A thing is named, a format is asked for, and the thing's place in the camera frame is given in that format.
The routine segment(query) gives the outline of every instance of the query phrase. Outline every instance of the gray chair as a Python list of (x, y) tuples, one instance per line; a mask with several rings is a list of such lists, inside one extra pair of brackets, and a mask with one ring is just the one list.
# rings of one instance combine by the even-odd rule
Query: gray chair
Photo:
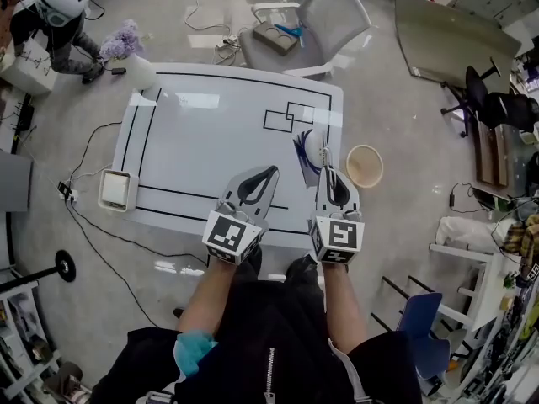
[(371, 26), (360, 0), (304, 0), (298, 3), (261, 3), (251, 7), (259, 22), (264, 9), (294, 8), (296, 25), (302, 26), (302, 42), (280, 56), (253, 38), (253, 31), (239, 37), (248, 67), (296, 77), (323, 77), (331, 72), (331, 59), (350, 40)]

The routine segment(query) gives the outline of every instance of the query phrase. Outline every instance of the gray floor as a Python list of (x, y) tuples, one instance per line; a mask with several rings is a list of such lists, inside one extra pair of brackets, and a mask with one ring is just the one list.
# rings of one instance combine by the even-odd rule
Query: gray floor
[[(213, 46), (222, 29), (195, 32), (183, 20), (196, 0), (97, 0), (107, 13), (88, 22), (87, 32), (97, 41), (133, 18), (153, 39), (145, 57), (150, 61), (211, 62)], [(233, 31), (252, 25), (253, 3), (281, 0), (200, 0), (191, 22), (230, 24)], [(384, 176), (373, 189), (362, 190), (366, 222), (363, 250), (350, 266), (358, 298), (395, 326), (403, 299), (382, 286), (383, 274), (407, 286), (412, 274), (444, 292), (448, 305), (458, 308), (457, 286), (468, 265), (455, 259), (430, 256), (438, 220), (447, 215), (448, 196), (456, 182), (471, 182), (474, 161), (471, 140), (458, 133), (462, 125), (444, 120), (439, 109), (446, 96), (439, 85), (410, 77), (394, 27), (393, 0), (361, 0), (373, 26), (350, 42), (334, 59), (327, 82), (344, 90), (344, 129), (341, 164), (357, 144), (374, 146), (384, 160)], [(193, 40), (194, 35), (207, 36)], [(242, 61), (241, 54), (235, 65)], [(57, 277), (40, 281), (39, 295), (52, 337), (66, 359), (79, 364), (93, 385), (112, 365), (125, 345), (126, 332), (148, 326), (127, 288), (84, 240), (50, 178), (69, 177), (83, 154), (93, 129), (120, 121), (130, 89), (121, 78), (106, 73), (85, 87), (76, 77), (59, 76), (48, 97), (35, 100), (36, 130), (19, 152), (29, 151), (38, 162), (27, 214), (15, 214), (13, 233), (19, 261), (30, 272), (50, 267), (58, 249), (77, 262), (77, 280), (65, 284)], [(112, 162), (117, 127), (102, 129), (93, 139), (82, 172), (91, 173)], [(152, 228), (108, 215), (97, 206), (99, 177), (82, 178), (77, 208), (104, 229), (134, 238), (165, 253), (192, 252), (204, 256), (198, 237)], [(458, 206), (469, 208), (465, 190), (457, 191)], [(131, 284), (148, 315), (160, 326), (173, 327), (175, 306), (187, 303), (197, 279), (158, 272), (162, 260), (131, 244), (113, 240), (84, 225), (95, 247)], [(284, 273), (300, 252), (265, 249), (261, 276)], [(198, 268), (191, 258), (167, 259), (176, 268)], [(410, 287), (411, 292), (419, 289)], [(373, 322), (371, 334), (382, 330)]]

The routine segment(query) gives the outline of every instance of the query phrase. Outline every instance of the blue chair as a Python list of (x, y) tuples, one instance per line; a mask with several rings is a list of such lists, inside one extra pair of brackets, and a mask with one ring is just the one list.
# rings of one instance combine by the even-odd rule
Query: blue chair
[[(386, 277), (383, 278), (408, 299), (397, 330), (406, 332), (410, 338), (410, 350), (418, 376), (430, 379), (445, 372), (451, 358), (451, 344), (449, 340), (430, 338), (430, 329), (438, 312), (442, 294), (433, 292), (408, 296)], [(388, 332), (392, 331), (376, 314), (371, 313), (371, 316)]]

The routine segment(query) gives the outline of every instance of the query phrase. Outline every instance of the beige bowl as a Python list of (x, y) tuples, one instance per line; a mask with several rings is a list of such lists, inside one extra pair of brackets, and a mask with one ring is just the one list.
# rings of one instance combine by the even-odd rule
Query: beige bowl
[(384, 162), (372, 146), (358, 145), (346, 157), (346, 172), (352, 183), (363, 189), (377, 185), (384, 174)]

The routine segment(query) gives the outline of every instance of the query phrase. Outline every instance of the white table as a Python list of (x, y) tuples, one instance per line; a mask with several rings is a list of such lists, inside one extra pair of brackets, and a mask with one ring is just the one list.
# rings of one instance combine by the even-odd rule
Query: white table
[(155, 63), (157, 82), (134, 92), (113, 169), (140, 176), (127, 220), (201, 235), (229, 180), (276, 165), (280, 178), (263, 244), (311, 248), (307, 189), (292, 137), (314, 129), (340, 153), (343, 92), (307, 79), (243, 69)]
[(438, 312), (462, 323), (469, 331), (476, 331), (498, 317), (502, 298), (506, 294), (515, 293), (513, 290), (504, 289), (504, 278), (507, 273), (519, 271), (520, 256), (508, 253), (504, 256), (501, 252), (484, 254), (439, 244), (430, 244), (429, 250), (466, 258), (474, 261), (478, 268), (484, 267), (483, 277), (479, 275), (474, 290), (463, 288), (458, 290), (459, 293), (472, 297), (472, 304), (466, 314), (443, 304), (440, 304)]

